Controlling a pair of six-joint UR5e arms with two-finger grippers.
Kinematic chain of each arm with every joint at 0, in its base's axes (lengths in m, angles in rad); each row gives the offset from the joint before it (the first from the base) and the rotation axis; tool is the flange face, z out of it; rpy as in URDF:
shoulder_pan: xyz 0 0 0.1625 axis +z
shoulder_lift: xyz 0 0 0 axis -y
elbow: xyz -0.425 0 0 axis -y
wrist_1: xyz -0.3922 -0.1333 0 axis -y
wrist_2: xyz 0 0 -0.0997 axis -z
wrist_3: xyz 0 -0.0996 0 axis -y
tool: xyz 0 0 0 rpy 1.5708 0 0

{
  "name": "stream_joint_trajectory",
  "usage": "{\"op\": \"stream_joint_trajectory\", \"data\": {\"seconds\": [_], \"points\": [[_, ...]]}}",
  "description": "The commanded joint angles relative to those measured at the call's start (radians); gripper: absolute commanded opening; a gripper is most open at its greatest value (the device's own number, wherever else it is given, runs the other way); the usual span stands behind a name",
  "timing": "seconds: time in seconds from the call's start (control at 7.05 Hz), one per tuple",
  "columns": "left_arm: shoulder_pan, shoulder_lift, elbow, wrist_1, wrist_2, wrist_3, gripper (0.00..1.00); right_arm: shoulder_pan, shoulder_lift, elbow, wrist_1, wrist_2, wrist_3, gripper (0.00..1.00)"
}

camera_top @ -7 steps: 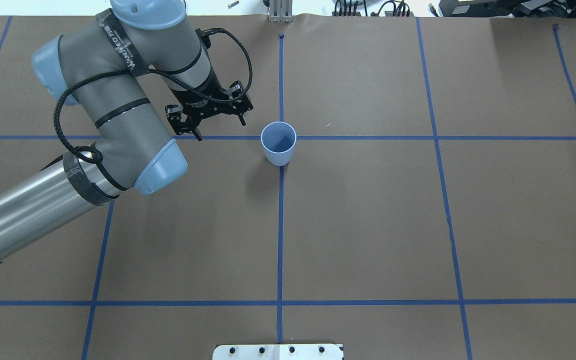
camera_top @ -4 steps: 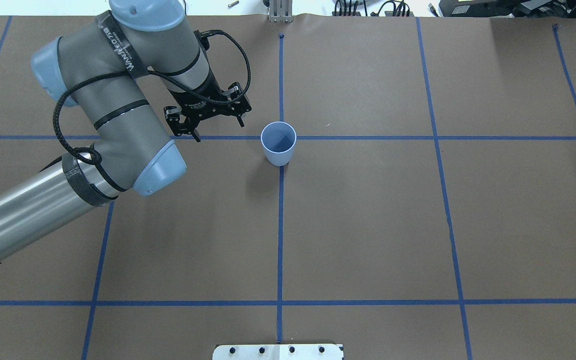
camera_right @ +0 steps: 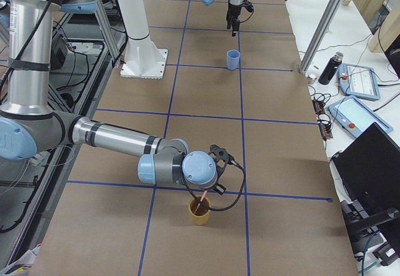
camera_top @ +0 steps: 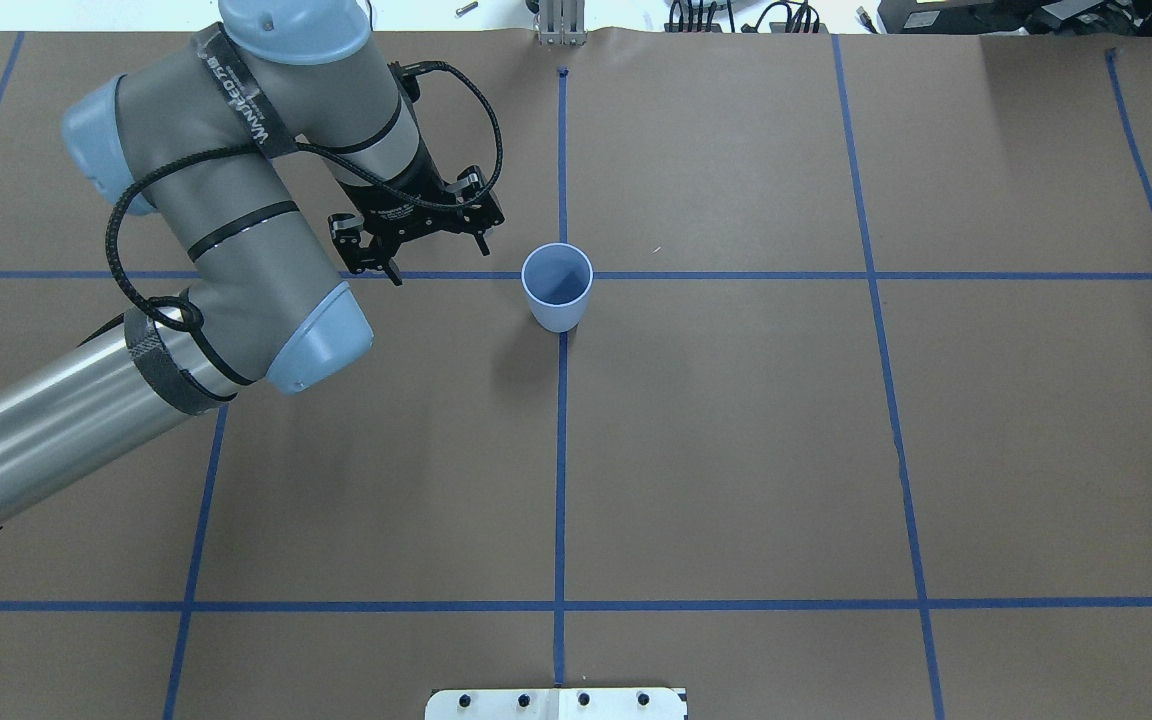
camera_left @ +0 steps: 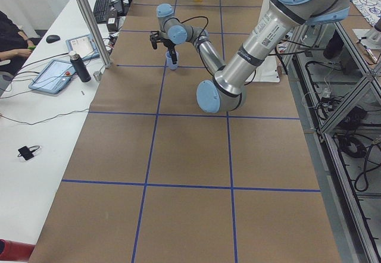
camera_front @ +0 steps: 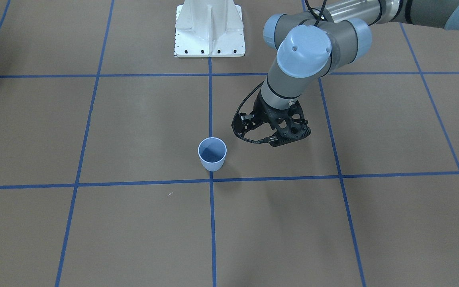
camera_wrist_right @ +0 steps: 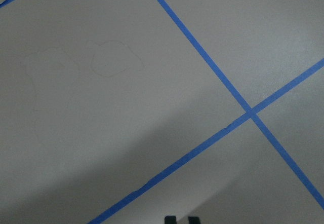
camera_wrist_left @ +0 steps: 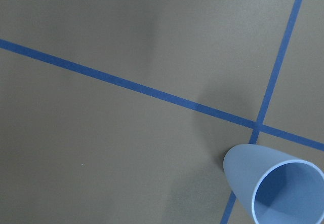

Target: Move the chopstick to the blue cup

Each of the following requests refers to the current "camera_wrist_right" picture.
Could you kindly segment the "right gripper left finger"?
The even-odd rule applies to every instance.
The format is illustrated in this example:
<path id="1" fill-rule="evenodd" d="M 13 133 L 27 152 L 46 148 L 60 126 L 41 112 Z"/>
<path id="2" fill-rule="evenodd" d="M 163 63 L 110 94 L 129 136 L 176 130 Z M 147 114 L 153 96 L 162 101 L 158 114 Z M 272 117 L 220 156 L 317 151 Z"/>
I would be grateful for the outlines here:
<path id="1" fill-rule="evenodd" d="M 176 224 L 176 216 L 166 216 L 164 218 L 164 224 Z"/>

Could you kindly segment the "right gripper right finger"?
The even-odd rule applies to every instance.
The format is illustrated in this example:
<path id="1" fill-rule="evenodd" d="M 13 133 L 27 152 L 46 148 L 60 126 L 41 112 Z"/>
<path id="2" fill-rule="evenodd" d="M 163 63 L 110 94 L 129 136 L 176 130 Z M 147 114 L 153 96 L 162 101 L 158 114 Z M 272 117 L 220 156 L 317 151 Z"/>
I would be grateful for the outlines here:
<path id="1" fill-rule="evenodd" d="M 189 216 L 188 223 L 189 224 L 200 224 L 200 218 L 198 216 Z"/>

